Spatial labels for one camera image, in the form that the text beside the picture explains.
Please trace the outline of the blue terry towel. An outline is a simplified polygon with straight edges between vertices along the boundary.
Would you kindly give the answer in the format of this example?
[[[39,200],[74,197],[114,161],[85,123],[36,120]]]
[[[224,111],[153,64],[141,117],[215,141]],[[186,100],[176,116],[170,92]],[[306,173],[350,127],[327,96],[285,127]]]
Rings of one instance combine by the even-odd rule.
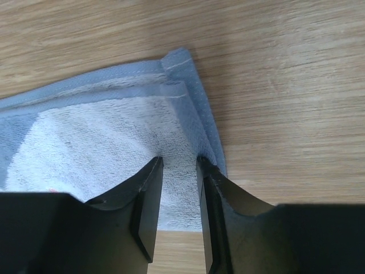
[[[164,162],[158,228],[200,231],[196,160],[226,162],[186,49],[91,71],[1,100],[1,190],[85,202]]]

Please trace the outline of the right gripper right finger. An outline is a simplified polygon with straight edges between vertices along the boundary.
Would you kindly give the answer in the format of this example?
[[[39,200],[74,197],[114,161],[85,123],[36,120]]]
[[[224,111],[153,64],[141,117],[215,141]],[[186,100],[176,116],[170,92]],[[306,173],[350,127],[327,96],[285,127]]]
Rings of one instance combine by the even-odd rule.
[[[207,273],[364,272],[364,205],[271,205],[196,168]]]

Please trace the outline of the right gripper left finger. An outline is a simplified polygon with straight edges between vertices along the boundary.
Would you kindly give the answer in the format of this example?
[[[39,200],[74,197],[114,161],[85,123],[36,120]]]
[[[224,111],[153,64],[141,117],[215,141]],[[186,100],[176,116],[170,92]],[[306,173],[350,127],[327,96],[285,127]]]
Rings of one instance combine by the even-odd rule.
[[[67,193],[1,193],[2,273],[146,273],[153,261],[163,160],[81,202]]]

